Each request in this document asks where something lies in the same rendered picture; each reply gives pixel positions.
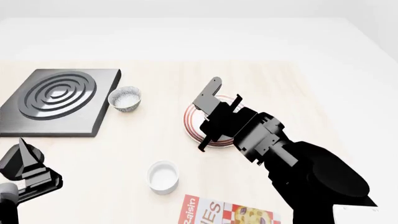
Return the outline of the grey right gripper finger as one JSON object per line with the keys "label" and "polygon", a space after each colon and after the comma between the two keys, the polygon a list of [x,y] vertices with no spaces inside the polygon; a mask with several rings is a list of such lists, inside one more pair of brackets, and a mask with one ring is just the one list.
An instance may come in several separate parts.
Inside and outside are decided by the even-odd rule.
{"label": "grey right gripper finger", "polygon": [[196,109],[203,111],[206,115],[210,115],[220,103],[220,100],[215,97],[222,86],[222,79],[220,77],[212,78],[204,87],[201,93],[193,101]]}

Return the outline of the white plate with red rim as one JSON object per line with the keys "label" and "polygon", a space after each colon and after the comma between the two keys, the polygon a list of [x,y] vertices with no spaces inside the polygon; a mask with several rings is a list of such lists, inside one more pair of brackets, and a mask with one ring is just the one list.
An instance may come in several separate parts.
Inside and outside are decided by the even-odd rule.
{"label": "white plate with red rim", "polygon": [[[201,124],[207,120],[206,114],[198,110],[194,104],[190,104],[184,112],[183,115],[183,126],[185,132],[197,143],[201,143],[205,134],[200,130]],[[233,145],[233,138],[227,136],[221,136],[216,142],[210,141],[208,147],[224,148],[231,147]]]}

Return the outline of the black square stove burner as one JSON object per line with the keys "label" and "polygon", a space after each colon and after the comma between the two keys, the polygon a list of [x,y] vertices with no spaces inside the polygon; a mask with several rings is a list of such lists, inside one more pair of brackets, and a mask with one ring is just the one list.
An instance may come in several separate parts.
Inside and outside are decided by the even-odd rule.
{"label": "black square stove burner", "polygon": [[93,138],[118,68],[36,69],[0,107],[0,137]]}

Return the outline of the red cookies box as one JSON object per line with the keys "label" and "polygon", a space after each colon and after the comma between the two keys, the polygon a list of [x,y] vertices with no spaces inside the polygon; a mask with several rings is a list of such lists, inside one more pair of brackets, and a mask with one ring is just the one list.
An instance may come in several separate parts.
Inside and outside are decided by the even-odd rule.
{"label": "red cookies box", "polygon": [[274,212],[185,195],[178,224],[282,224]]}

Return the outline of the white blue patterned bowl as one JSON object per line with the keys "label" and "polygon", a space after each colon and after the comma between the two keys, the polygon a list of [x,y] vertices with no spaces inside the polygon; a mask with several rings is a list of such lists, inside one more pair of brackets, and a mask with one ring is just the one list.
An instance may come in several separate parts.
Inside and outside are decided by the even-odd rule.
{"label": "white blue patterned bowl", "polygon": [[133,86],[115,89],[108,95],[108,103],[116,110],[129,113],[136,110],[141,103],[141,90]]}

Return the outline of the white ceramic ramekin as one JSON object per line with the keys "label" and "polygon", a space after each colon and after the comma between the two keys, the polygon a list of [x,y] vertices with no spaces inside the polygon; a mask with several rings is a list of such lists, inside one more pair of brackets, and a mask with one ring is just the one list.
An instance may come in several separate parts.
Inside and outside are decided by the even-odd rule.
{"label": "white ceramic ramekin", "polygon": [[147,184],[157,195],[171,194],[178,187],[179,170],[168,160],[153,163],[147,170]]}

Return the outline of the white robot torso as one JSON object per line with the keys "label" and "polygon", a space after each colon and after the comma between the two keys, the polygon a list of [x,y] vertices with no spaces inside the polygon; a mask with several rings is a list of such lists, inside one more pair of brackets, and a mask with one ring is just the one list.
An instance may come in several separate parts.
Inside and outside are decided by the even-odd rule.
{"label": "white robot torso", "polygon": [[334,205],[334,224],[379,224],[383,215],[377,207]]}

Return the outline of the pointed black left gripper finger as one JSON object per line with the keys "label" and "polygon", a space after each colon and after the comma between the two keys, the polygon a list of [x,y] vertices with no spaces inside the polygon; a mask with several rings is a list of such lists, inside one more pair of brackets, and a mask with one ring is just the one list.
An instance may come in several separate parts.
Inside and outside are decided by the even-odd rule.
{"label": "pointed black left gripper finger", "polygon": [[26,178],[30,175],[29,172],[33,171],[36,167],[36,157],[22,138],[19,138],[19,150],[22,158],[21,177]]}

